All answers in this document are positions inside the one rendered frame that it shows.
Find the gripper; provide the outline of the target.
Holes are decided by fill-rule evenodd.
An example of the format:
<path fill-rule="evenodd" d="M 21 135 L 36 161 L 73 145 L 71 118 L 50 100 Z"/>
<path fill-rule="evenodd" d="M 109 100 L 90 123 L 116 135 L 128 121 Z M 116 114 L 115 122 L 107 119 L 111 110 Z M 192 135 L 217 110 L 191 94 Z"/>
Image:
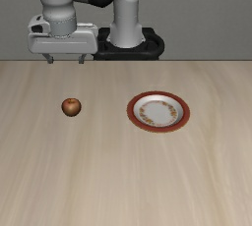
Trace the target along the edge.
<path fill-rule="evenodd" d="M 82 54 L 79 64 L 84 64 L 87 54 L 97 53 L 98 28 L 93 24 L 77 23 L 73 33 L 55 37 L 49 22 L 42 15 L 36 15 L 31 18 L 28 30 L 29 51 L 42 54 L 48 64 L 54 62 L 50 54 Z"/>

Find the red apple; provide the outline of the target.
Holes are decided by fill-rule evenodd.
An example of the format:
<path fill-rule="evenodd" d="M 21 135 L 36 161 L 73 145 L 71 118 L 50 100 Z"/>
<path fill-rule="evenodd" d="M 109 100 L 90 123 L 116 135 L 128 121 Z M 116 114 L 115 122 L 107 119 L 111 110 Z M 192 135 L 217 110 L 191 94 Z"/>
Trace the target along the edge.
<path fill-rule="evenodd" d="M 82 109 L 82 104 L 77 98 L 67 98 L 61 104 L 63 113 L 68 117 L 75 117 Z"/>

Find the red-rimmed white plate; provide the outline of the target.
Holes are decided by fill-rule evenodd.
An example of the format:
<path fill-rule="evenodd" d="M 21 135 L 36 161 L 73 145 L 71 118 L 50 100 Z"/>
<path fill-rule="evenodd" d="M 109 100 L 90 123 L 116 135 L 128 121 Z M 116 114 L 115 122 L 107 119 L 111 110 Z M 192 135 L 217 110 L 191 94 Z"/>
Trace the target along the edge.
<path fill-rule="evenodd" d="M 165 91 L 146 91 L 127 105 L 127 116 L 138 128 L 151 133 L 169 133 L 184 127 L 190 108 L 177 95 Z"/>

